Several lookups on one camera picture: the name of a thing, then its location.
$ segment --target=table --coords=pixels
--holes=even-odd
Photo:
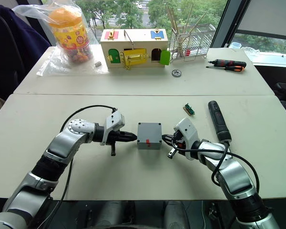
[[[162,134],[188,117],[199,137],[216,141],[207,104],[216,100],[232,135],[231,150],[256,168],[262,198],[286,197],[286,111],[274,96],[96,96],[13,94],[0,110],[0,197],[9,197],[25,174],[59,132],[61,124],[78,108],[91,104],[117,107],[125,116],[122,130],[137,133],[138,122],[161,122]],[[101,125],[110,110],[83,111],[83,118]],[[198,161],[161,151],[138,151],[136,142],[117,143],[115,157],[109,146],[84,144],[74,158],[67,200],[225,199],[211,181],[211,171]],[[61,197],[67,171],[53,192]]]
[[[165,68],[106,68],[100,45],[93,45],[94,59],[65,75],[38,76],[36,72],[53,51],[50,47],[15,90],[16,94],[86,94],[86,95],[274,95],[242,50],[210,49],[206,59],[173,61]],[[241,73],[207,69],[215,59],[245,61]],[[93,69],[93,62],[102,67]],[[180,78],[171,75],[182,72]]]

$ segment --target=wooden toy house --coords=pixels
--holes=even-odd
[[[101,46],[108,68],[164,67],[169,64],[165,29],[104,30]]]

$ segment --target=plastic jar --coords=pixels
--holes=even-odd
[[[58,8],[49,17],[57,43],[63,48],[70,62],[81,63],[92,57],[89,38],[80,12],[72,8]]]

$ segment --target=wire rack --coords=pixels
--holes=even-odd
[[[211,24],[190,25],[187,28],[178,26],[172,29],[170,39],[171,62],[177,59],[193,61],[197,56],[206,58],[210,48],[215,27]]]

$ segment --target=green door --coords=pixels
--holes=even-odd
[[[110,49],[108,51],[110,63],[121,63],[119,52],[116,49]]]

